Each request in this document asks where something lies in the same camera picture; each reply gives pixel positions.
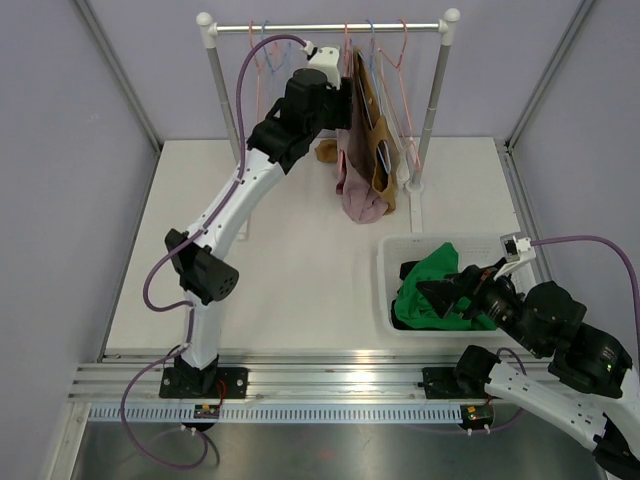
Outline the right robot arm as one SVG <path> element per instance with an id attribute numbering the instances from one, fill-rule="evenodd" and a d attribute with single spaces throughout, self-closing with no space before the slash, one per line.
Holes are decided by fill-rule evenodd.
<path id="1" fill-rule="evenodd" d="M 559 394 L 478 345 L 458 360 L 456 389 L 510 401 L 571 436 L 611 475 L 638 478 L 639 375 L 632 357 L 615 337 L 584 323 L 586 306 L 555 282 L 519 293 L 502 266 L 471 265 L 416 288 L 439 316 L 468 300 L 465 316 L 487 317 L 535 358 L 548 360 L 551 375 L 588 399 Z"/>

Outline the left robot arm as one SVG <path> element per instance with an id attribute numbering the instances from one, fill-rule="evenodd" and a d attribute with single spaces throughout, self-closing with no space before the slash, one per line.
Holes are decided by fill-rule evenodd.
<path id="1" fill-rule="evenodd" d="M 238 271 L 225 258 L 260 200 L 304 157 L 323 130 L 351 126 L 352 83 L 335 67 L 296 70 L 285 93 L 257 123 L 236 173 L 187 231 L 170 230 L 165 245 L 188 303 L 185 343 L 163 373 L 162 398 L 210 398 L 227 378 L 218 368 L 222 305 Z"/>

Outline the pink wire hanger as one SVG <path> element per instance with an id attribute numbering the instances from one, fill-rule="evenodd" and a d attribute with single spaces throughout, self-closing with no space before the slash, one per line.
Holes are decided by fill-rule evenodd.
<path id="1" fill-rule="evenodd" d="M 254 21 L 249 22 L 249 44 L 251 48 L 254 48 L 257 41 L 255 40 L 255 34 L 253 33 Z M 253 55 L 253 64 L 256 71 L 256 89 L 255 89 L 255 111 L 256 119 L 259 119 L 261 113 L 261 100 L 262 100 L 262 73 L 264 70 L 264 61 L 259 60 L 259 54 Z"/>

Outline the black tank top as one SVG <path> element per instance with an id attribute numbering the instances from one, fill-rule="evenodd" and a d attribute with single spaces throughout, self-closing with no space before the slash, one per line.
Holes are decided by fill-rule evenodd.
<path id="1" fill-rule="evenodd" d="M 409 261 L 400 266 L 401 286 L 397 291 L 397 298 L 392 301 L 390 307 L 391 323 L 396 330 L 423 331 L 427 327 L 426 317 L 423 314 L 426 305 L 424 297 L 414 283 L 409 284 L 407 293 L 403 292 L 404 282 L 417 264 L 418 261 Z"/>

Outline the green tank top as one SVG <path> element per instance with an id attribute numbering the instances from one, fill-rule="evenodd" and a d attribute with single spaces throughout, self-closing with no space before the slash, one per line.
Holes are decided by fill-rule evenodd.
<path id="1" fill-rule="evenodd" d="M 433 253 L 418 261 L 404 282 L 403 292 L 407 293 L 409 284 L 429 280 L 442 280 L 449 274 L 458 272 L 459 254 L 450 242 L 441 244 Z M 480 316 L 475 320 L 463 319 L 456 313 L 440 318 L 425 299 L 423 314 L 427 327 L 424 331 L 495 331 L 496 325 L 487 317 Z M 465 298 L 459 307 L 468 307 L 469 299 Z"/>

